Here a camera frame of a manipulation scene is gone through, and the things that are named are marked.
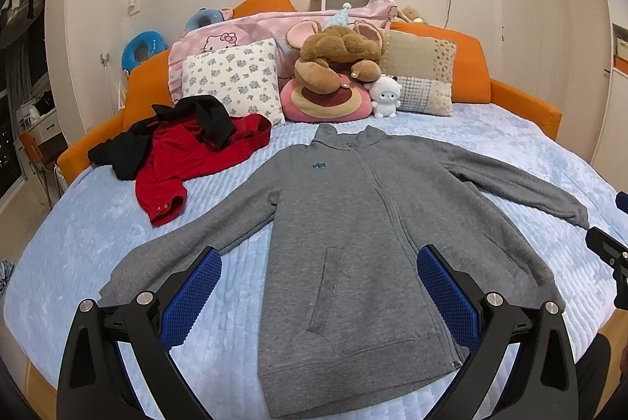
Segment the black cloth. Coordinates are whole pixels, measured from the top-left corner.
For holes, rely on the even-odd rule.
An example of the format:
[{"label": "black cloth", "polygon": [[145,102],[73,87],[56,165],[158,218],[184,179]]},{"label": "black cloth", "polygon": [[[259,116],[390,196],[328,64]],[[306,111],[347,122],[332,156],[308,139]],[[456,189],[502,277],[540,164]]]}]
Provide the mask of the black cloth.
[{"label": "black cloth", "polygon": [[[576,363],[579,420],[593,419],[593,415],[600,405],[600,399],[602,399],[609,367],[610,344],[604,335],[598,333],[586,353]],[[619,420],[620,418],[627,417],[609,417],[608,420]]]},{"label": "black cloth", "polygon": [[236,131],[227,109],[213,96],[190,96],[174,107],[153,104],[153,110],[154,117],[136,122],[128,131],[91,149],[87,153],[89,160],[97,166],[111,165],[118,179],[132,181],[149,154],[152,135],[160,122],[176,121],[195,112],[206,138],[219,148]]}]

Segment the curtain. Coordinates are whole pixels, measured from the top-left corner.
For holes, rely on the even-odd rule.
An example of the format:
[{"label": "curtain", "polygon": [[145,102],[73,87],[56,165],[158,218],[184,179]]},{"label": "curtain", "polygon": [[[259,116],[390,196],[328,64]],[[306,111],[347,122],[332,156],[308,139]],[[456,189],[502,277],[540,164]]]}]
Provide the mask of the curtain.
[{"label": "curtain", "polygon": [[18,138],[20,125],[17,111],[20,106],[31,98],[31,73],[28,65],[28,32],[24,32],[13,43],[2,50],[4,53],[4,69],[11,127],[13,136]]}]

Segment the storage box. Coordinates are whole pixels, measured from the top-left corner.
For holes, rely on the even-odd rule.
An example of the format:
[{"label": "storage box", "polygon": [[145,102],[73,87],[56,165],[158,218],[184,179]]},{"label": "storage box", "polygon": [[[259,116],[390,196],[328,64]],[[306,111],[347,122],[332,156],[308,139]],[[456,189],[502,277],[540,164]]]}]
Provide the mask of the storage box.
[{"label": "storage box", "polygon": [[628,60],[628,42],[619,35],[617,36],[617,57]]}]

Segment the blue inflatable ring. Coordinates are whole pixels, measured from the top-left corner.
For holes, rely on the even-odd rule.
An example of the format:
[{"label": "blue inflatable ring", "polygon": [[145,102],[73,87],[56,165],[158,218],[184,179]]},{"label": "blue inflatable ring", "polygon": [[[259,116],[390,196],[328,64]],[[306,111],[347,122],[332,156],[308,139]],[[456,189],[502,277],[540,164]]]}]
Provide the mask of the blue inflatable ring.
[{"label": "blue inflatable ring", "polygon": [[203,8],[188,20],[185,24],[183,33],[188,33],[192,30],[200,29],[201,27],[206,27],[215,23],[221,23],[224,20],[225,16],[222,14],[222,11],[219,11],[218,9]]},{"label": "blue inflatable ring", "polygon": [[122,69],[126,74],[131,74],[131,71],[140,65],[141,62],[137,58],[137,52],[142,48],[147,50],[145,60],[148,60],[156,54],[167,50],[168,45],[158,32],[142,32],[135,36],[122,52]]}]

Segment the checkered pillow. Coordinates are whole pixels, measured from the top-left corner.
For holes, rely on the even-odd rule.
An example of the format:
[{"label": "checkered pillow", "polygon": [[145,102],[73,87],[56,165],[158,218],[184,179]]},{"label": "checkered pillow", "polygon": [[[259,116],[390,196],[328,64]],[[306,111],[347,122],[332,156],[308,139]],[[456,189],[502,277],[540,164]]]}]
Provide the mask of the checkered pillow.
[{"label": "checkered pillow", "polygon": [[379,63],[382,73],[396,77],[403,86],[399,110],[451,115],[455,43],[395,30],[379,32],[383,41]]}]

